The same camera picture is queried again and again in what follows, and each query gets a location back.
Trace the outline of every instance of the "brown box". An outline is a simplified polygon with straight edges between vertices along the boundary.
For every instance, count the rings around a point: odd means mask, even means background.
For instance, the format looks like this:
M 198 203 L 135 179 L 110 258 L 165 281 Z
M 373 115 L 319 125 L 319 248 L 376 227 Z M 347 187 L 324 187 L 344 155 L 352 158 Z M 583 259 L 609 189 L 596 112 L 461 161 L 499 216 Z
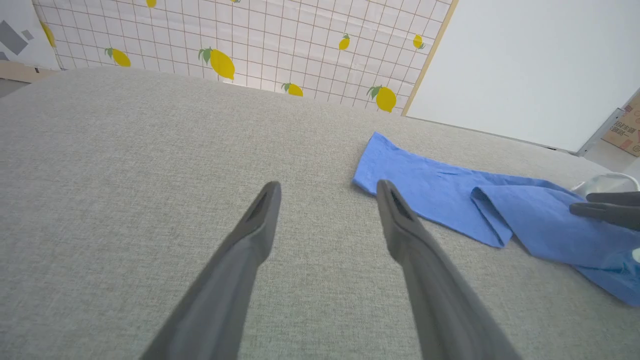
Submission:
M 602 137 L 629 154 L 640 156 L 640 94 L 625 108 L 625 115 Z

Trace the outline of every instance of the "blue towel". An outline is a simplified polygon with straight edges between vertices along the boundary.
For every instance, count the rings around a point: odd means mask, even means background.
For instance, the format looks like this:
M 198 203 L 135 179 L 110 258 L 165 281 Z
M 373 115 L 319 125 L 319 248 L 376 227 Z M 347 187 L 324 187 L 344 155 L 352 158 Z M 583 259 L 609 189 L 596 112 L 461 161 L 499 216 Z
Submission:
M 516 234 L 539 258 L 567 263 L 603 289 L 640 306 L 640 232 L 577 217 L 584 199 L 541 179 L 492 174 L 423 158 L 374 133 L 353 182 L 371 194 L 391 180 L 420 216 L 493 247 Z

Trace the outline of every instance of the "wooden frame edge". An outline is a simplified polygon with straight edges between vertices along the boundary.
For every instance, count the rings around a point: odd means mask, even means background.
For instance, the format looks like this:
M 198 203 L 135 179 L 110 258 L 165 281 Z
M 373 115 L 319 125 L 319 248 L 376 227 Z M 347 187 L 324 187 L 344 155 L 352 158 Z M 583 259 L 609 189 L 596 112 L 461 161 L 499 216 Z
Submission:
M 420 75 L 418 76 L 418 80 L 415 82 L 415 85 L 413 86 L 413 90 L 411 90 L 411 95 L 409 96 L 409 99 L 406 102 L 406 105 L 404 106 L 404 109 L 402 110 L 402 115 L 401 116 L 406 116 L 406 113 L 409 111 L 409 107 L 411 106 L 411 103 L 413 102 L 413 98 L 415 97 L 415 93 L 418 92 L 418 87 L 420 87 L 420 84 L 422 83 L 422 79 L 424 78 L 424 75 L 427 72 L 427 68 L 429 67 L 429 64 L 431 64 L 431 59 L 433 59 L 433 56 L 435 55 L 436 51 L 438 50 L 438 45 L 440 45 L 440 41 L 442 40 L 442 36 L 444 35 L 445 31 L 447 31 L 447 26 L 449 26 L 449 21 L 451 20 L 451 17 L 453 16 L 453 13 L 456 11 L 456 7 L 458 5 L 458 1 L 459 0 L 452 0 L 451 1 L 451 8 L 449 9 L 449 12 L 447 12 L 447 15 L 444 18 L 444 21 L 442 22 L 442 26 L 440 27 L 440 31 L 438 32 L 437 36 L 436 36 L 436 40 L 433 42 L 433 46 L 431 47 L 431 51 L 429 52 L 429 56 L 427 56 L 427 60 L 424 62 L 424 66 L 422 67 L 422 70 L 420 71 Z
M 57 73 L 55 70 L 31 67 L 13 61 L 0 61 L 0 78 L 34 83 Z

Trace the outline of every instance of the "white tile wallpaper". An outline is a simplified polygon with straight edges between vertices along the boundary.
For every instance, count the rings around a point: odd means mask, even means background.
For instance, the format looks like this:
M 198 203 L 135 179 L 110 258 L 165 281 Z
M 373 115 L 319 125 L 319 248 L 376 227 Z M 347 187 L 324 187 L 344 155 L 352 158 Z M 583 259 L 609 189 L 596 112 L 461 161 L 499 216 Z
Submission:
M 63 69 L 131 66 L 394 113 L 402 112 L 451 5 L 451 0 L 33 2 L 56 39 Z

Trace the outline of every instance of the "lemon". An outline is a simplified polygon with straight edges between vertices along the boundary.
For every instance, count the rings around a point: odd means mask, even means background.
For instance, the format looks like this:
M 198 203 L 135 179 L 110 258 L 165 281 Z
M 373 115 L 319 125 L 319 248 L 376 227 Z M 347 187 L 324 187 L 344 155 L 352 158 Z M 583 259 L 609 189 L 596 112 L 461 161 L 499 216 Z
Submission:
M 227 79 L 234 79 L 234 74 L 236 73 L 236 67 L 231 59 L 222 51 L 217 49 L 200 49 L 198 53 L 198 59 L 200 59 L 200 55 L 202 55 L 202 59 L 205 63 L 208 63 L 211 60 L 211 68 L 213 71 L 217 72 L 218 75 Z
M 396 105 L 396 95 L 389 88 L 385 88 L 384 86 L 372 86 L 370 87 L 367 95 L 371 93 L 371 99 L 376 98 L 376 104 L 380 110 L 391 112 Z
M 282 84 L 280 88 L 284 88 L 284 91 L 288 92 L 289 95 L 302 96 L 302 89 L 296 84 L 285 83 L 285 84 Z
M 422 36 L 415 34 L 415 38 L 413 38 L 413 46 L 416 49 L 424 49 L 424 44 L 422 43 Z
M 45 35 L 47 35 L 47 39 L 49 40 L 51 47 L 56 47 L 56 39 L 53 37 L 53 33 L 51 32 L 51 29 L 49 29 L 47 24 L 45 24 L 42 21 L 40 21 L 40 25 L 42 26 L 42 29 L 44 30 Z
M 347 47 L 349 47 L 349 34 L 345 33 L 338 44 L 338 49 L 345 50 Z
M 112 47 L 108 47 L 104 50 L 104 53 L 109 55 L 109 57 L 112 58 L 113 61 L 115 61 L 116 64 L 120 66 L 123 66 L 123 67 L 131 66 L 131 60 L 129 60 L 129 57 L 118 49 L 113 49 Z

